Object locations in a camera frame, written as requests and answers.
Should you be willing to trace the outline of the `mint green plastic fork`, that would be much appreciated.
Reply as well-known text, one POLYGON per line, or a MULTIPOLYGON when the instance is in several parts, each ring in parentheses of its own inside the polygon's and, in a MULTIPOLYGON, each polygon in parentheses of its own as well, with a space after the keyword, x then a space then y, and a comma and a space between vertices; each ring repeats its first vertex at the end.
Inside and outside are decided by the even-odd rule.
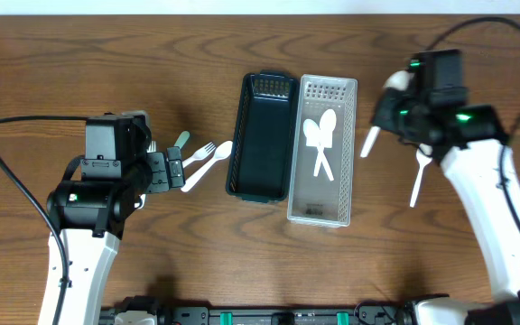
POLYGON ((183 146, 188 142, 190 139, 190 132, 189 131, 182 131, 180 135, 178 136, 177 140, 175 141, 174 145, 180 149, 183 148, 183 146))

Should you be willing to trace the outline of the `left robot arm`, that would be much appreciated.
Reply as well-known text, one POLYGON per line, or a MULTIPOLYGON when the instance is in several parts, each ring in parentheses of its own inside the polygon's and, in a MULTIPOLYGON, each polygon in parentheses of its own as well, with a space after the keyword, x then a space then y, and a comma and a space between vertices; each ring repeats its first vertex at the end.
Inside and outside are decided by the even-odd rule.
POLYGON ((181 150, 155 148, 144 111, 87 118, 85 152, 47 199, 62 248, 50 240, 41 324, 96 324, 125 221, 148 194, 185 183, 181 150))

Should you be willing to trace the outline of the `white thick-handled spoon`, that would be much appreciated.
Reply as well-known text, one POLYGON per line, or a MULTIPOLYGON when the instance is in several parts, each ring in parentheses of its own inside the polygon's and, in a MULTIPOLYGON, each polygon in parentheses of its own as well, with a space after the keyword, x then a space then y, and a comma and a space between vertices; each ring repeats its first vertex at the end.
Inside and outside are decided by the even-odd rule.
POLYGON ((212 168, 212 166, 215 163, 227 159, 231 155, 232 147, 233 142, 230 140, 216 147, 216 150, 212 153, 212 157, 185 181, 184 186, 181 187, 181 191, 190 191, 201 180, 201 178, 212 168))

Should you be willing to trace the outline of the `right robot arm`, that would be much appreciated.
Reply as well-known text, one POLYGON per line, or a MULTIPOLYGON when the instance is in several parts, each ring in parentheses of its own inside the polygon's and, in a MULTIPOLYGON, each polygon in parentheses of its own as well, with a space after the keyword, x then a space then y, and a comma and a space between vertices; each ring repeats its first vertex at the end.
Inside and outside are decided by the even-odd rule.
POLYGON ((408 302, 400 324, 520 324, 520 183, 491 105, 468 103, 458 50, 414 54, 376 104, 360 155, 382 130, 418 144, 457 192, 484 257, 493 303, 448 296, 408 302))

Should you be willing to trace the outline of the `white plastic fork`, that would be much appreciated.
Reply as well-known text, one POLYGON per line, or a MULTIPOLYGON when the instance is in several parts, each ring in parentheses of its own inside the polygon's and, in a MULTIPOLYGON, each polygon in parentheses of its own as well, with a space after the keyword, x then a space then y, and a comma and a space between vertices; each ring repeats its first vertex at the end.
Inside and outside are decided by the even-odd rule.
MULTIPOLYGON (((148 153, 153 153, 157 150, 157 144, 154 140, 151 141, 148 149, 147 149, 147 152, 148 153)), ((135 203, 135 208, 136 209, 142 209, 145 205, 145 202, 146 202, 146 195, 145 194, 142 194, 139 196, 139 200, 135 203)))
POLYGON ((186 168, 192 163, 204 160, 215 150, 216 150, 216 146, 212 142, 205 144, 200 149, 198 149, 192 156, 190 156, 189 158, 184 160, 182 162, 182 167, 186 168))

